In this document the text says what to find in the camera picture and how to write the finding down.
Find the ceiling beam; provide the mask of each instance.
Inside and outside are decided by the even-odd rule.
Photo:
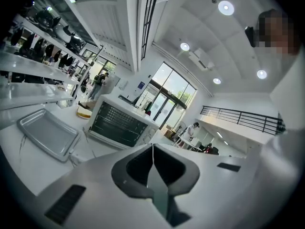
[[[117,0],[117,13],[120,29],[127,49],[128,61],[132,72],[137,72],[137,18],[138,0]]]
[[[81,16],[81,14],[78,12],[76,4],[71,3],[70,0],[64,0],[64,1],[67,3],[68,7],[71,9],[71,11],[75,15],[75,17],[79,20],[81,25],[84,27],[86,32],[90,35],[90,37],[92,38],[94,43],[98,46],[98,48],[102,48],[102,46],[100,45],[101,42],[98,39],[95,38],[95,36],[93,35],[93,33],[90,30],[89,26],[87,25],[87,23],[85,22],[85,20]]]
[[[80,3],[84,3],[84,2],[98,2],[98,3],[104,4],[104,5],[116,5],[117,4],[117,0],[77,0],[75,2],[75,4],[80,4]]]
[[[111,40],[111,39],[109,39],[109,38],[106,38],[106,37],[104,37],[104,36],[102,36],[102,35],[99,35],[99,34],[96,34],[96,33],[93,33],[95,36],[97,36],[97,38],[100,40],[100,41],[102,41],[102,42],[104,42],[104,43],[107,43],[107,44],[109,44],[109,45],[111,45],[111,46],[113,46],[113,47],[116,47],[116,48],[118,48],[118,49],[121,49],[121,50],[123,50],[124,52],[127,52],[127,49],[126,49],[126,46],[125,45],[122,45],[122,44],[120,44],[120,43],[118,43],[118,42],[115,42],[115,41],[113,41],[113,40]]]
[[[106,60],[116,63],[116,64],[120,64],[122,66],[124,66],[125,68],[127,68],[128,70],[131,69],[131,66],[125,62],[123,62],[122,60],[113,57],[112,55],[110,55],[109,53],[105,52],[105,51],[101,51],[101,53],[99,54],[101,57],[105,58]]]

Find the shelf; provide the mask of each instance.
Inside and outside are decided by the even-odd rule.
[[[48,66],[43,63],[36,62],[8,52],[0,52],[0,70],[41,76],[54,80],[63,81],[67,84],[80,84],[76,78],[70,77],[68,74]]]
[[[44,39],[46,39],[47,41],[52,43],[54,46],[58,47],[59,49],[62,49],[64,52],[68,53],[70,56],[76,58],[77,60],[79,60],[80,62],[84,63],[85,65],[90,66],[80,56],[76,55],[71,50],[67,49],[65,47],[65,45],[61,44],[60,42],[58,42],[57,40],[52,38],[49,34],[45,33],[44,31],[42,31],[41,29],[39,29],[38,27],[33,25],[31,22],[29,22],[27,19],[23,18],[21,15],[17,14],[16,17],[14,18],[14,22],[17,22],[17,23],[21,23],[22,22],[24,27],[28,28],[29,30],[31,30],[35,34],[43,37]]]
[[[32,83],[0,85],[0,110],[71,99],[73,97],[70,94],[57,89],[56,85]]]

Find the ceiling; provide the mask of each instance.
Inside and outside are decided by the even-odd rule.
[[[252,48],[246,26],[254,26],[258,15],[277,8],[273,0],[227,0],[234,6],[233,15],[218,10],[217,0],[179,0],[175,8],[166,10],[156,33],[155,43],[176,57],[211,93],[271,92],[289,69],[292,58],[282,58],[270,48]],[[182,51],[186,42],[190,51],[201,48],[215,65],[201,71]],[[256,73],[264,69],[268,77],[260,80]],[[216,85],[214,78],[221,79]]]
[[[248,139],[244,136],[237,135],[228,130],[224,130],[212,124],[206,122],[200,122],[200,125],[203,126],[210,134],[212,134],[215,138],[226,141],[229,146],[237,149],[238,151],[246,154],[249,148],[257,148],[262,147],[262,144],[255,142],[251,139]]]

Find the black railing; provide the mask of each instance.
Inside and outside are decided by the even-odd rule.
[[[146,9],[145,9],[145,17],[144,17],[144,27],[143,27],[143,36],[142,36],[142,52],[141,52],[141,60],[145,58],[146,55],[146,47],[149,35],[149,29],[151,27],[152,17],[154,7],[156,5],[157,0],[147,0],[146,1]]]
[[[203,106],[202,115],[212,116],[217,119],[226,120],[238,125],[265,132],[271,135],[283,133],[285,124],[282,119],[274,118],[262,114],[254,114],[233,109],[223,109],[210,106]]]

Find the tree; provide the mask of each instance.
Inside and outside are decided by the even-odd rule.
[[[115,64],[113,64],[110,61],[108,61],[107,64],[104,66],[104,68],[109,70],[110,72],[113,72],[113,70],[115,68]]]
[[[179,91],[178,94],[177,94],[177,98],[180,98],[180,96],[182,95],[183,91]],[[186,103],[187,100],[191,97],[191,94],[189,93],[186,93],[184,92],[182,97],[180,98],[180,100],[183,102],[183,103]]]

